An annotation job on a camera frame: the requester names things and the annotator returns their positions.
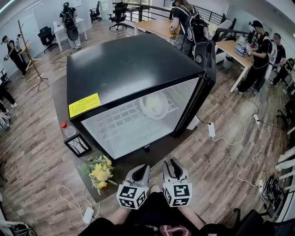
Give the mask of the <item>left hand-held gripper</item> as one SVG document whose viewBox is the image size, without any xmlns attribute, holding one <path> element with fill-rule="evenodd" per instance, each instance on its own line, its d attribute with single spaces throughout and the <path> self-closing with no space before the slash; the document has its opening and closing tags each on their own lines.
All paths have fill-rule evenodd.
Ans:
<svg viewBox="0 0 295 236">
<path fill-rule="evenodd" d="M 140 165 L 127 173 L 125 181 L 117 191 L 117 200 L 121 207 L 139 209 L 147 199 L 150 166 Z"/>
</svg>

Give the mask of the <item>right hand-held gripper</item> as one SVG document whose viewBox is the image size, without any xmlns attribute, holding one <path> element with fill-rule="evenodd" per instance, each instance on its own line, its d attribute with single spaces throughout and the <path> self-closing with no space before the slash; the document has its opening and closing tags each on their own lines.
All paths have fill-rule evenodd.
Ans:
<svg viewBox="0 0 295 236">
<path fill-rule="evenodd" d="M 170 159 L 174 168 L 175 178 L 172 178 L 170 168 L 163 162 L 164 197 L 170 207 L 187 206 L 193 196 L 192 183 L 189 181 L 188 170 L 177 159 Z"/>
</svg>

